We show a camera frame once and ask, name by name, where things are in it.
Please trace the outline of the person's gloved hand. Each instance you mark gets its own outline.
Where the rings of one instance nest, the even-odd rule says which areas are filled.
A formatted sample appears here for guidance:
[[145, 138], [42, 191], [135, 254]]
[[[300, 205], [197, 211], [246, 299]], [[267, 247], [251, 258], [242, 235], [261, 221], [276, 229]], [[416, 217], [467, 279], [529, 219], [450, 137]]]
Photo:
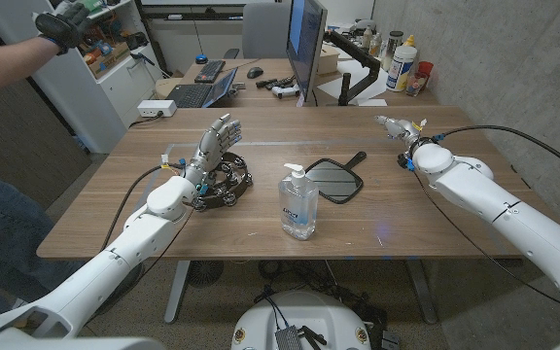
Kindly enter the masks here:
[[74, 49], [83, 41], [90, 25], [89, 9], [76, 1], [61, 1], [51, 13], [41, 13], [34, 18], [39, 36], [59, 47], [58, 55]]

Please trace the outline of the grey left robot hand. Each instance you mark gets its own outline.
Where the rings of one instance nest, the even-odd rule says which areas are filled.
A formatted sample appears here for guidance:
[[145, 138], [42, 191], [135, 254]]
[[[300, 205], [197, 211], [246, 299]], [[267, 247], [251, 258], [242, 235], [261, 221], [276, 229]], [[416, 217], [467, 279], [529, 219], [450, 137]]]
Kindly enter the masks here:
[[205, 130], [183, 177], [194, 185], [201, 184], [203, 178], [214, 170], [223, 154], [241, 139], [240, 120], [230, 120], [225, 114], [215, 120]]

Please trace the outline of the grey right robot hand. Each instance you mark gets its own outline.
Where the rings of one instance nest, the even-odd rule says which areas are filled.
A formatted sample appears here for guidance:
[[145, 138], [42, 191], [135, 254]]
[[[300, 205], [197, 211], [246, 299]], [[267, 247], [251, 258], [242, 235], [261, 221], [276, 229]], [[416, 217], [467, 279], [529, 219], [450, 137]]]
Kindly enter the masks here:
[[422, 120], [420, 123], [398, 120], [385, 116], [375, 116], [374, 119], [387, 129], [388, 135], [391, 138], [403, 141], [408, 150], [420, 139], [422, 128], [427, 123], [426, 119]]

